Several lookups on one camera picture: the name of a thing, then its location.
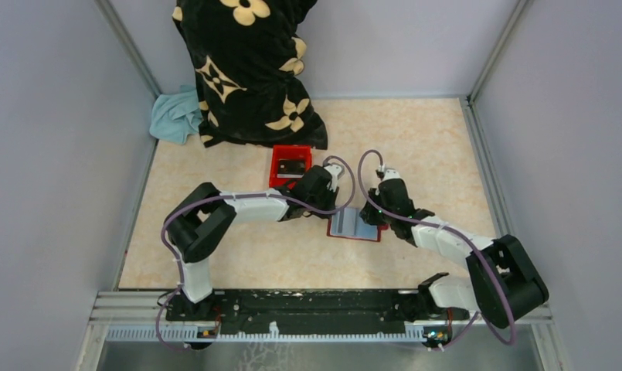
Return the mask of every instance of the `gray floor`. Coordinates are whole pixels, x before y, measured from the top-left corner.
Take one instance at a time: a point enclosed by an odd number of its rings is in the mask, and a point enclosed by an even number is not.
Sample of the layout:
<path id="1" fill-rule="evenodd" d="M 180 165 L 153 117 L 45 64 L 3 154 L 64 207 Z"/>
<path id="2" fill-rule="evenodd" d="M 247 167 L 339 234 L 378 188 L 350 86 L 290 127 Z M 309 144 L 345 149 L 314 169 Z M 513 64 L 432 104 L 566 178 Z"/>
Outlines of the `gray floor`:
<path id="1" fill-rule="evenodd" d="M 477 326 L 445 353 L 373 343 L 223 343 L 200 352 L 176 353 L 152 342 L 108 342 L 99 371 L 150 370 L 540 370 L 529 327 L 507 347 Z"/>

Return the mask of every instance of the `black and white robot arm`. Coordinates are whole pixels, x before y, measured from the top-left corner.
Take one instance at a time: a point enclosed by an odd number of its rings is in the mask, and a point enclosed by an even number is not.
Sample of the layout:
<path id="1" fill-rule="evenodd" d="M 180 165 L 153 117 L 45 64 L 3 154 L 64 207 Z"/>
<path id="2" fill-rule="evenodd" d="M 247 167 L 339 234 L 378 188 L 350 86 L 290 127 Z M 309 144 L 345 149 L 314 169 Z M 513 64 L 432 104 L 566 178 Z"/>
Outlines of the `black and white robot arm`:
<path id="1" fill-rule="evenodd" d="M 198 303 L 212 293 L 208 257 L 217 248 L 224 233 L 237 223 L 253 221 L 283 222 L 304 213 L 328 218 L 327 213 L 308 211 L 292 199 L 315 209 L 335 209 L 338 180 L 344 169 L 340 165 L 313 166 L 292 189 L 277 187 L 265 192 L 219 191 L 212 183 L 198 186 L 181 202 L 166 220 L 179 210 L 205 199 L 216 198 L 176 216 L 166 226 L 170 242 L 175 246 L 176 259 L 181 261 L 183 292 L 192 303 Z M 199 213 L 206 214 L 205 220 Z"/>
<path id="2" fill-rule="evenodd" d="M 427 310 L 463 308 L 481 312 L 499 328 L 509 325 L 490 275 L 473 254 L 472 247 L 461 237 L 468 239 L 484 256 L 501 285 L 514 319 L 521 318 L 547 301 L 547 287 L 515 237 L 482 237 L 451 226 L 431 211 L 415 208 L 408 196 L 406 184 L 395 169 L 382 166 L 377 170 L 377 176 L 381 182 L 377 188 L 368 191 L 369 198 L 385 211 L 396 216 L 407 216 L 414 223 L 381 213 L 370 202 L 361 211 L 365 222 L 377 226 L 389 224 L 398 238 L 415 247 L 432 250 L 470 273 L 470 277 L 436 274 L 424 281 L 419 291 L 425 294 L 423 300 Z"/>

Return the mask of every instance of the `black blanket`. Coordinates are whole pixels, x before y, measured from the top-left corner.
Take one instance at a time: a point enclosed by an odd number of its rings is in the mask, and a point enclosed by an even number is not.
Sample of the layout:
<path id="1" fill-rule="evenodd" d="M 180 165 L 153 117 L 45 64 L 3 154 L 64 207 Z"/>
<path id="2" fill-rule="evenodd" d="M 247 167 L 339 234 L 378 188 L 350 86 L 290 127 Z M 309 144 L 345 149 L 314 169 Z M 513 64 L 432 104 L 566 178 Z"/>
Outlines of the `black blanket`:
<path id="1" fill-rule="evenodd" d="M 206 147 L 222 141 L 327 148 L 304 85 L 297 25 L 317 0 L 177 0 L 172 18 L 195 67 Z"/>

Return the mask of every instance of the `blue towel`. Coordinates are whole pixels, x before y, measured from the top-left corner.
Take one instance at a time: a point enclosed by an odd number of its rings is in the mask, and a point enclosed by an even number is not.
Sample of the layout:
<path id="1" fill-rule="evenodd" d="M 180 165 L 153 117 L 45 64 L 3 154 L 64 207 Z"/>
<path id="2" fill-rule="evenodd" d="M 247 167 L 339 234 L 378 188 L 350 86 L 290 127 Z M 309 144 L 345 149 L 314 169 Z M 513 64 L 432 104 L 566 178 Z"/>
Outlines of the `blue towel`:
<path id="1" fill-rule="evenodd" d="M 201 122 L 197 90 L 189 85 L 181 85 L 181 93 L 162 94 L 156 99 L 151 110 L 149 134 L 182 145 L 188 135 L 199 133 Z"/>

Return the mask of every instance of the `white wall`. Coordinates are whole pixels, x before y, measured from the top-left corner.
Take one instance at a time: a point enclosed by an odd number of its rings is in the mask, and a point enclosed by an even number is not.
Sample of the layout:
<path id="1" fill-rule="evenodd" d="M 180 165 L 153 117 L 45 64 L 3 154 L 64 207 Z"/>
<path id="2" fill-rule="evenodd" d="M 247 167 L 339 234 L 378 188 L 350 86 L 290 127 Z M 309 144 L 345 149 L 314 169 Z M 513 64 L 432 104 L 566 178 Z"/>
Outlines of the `white wall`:
<path id="1" fill-rule="evenodd" d="M 536 1 L 476 107 L 574 369 L 622 369 L 622 0 Z"/>
<path id="2" fill-rule="evenodd" d="M 316 97 L 470 93 L 516 0 L 319 0 L 299 29 Z M 174 2 L 111 0 L 163 91 L 194 84 Z"/>
<path id="3" fill-rule="evenodd" d="M 0 2 L 0 370 L 66 370 L 123 254 L 147 89 L 91 0 Z"/>

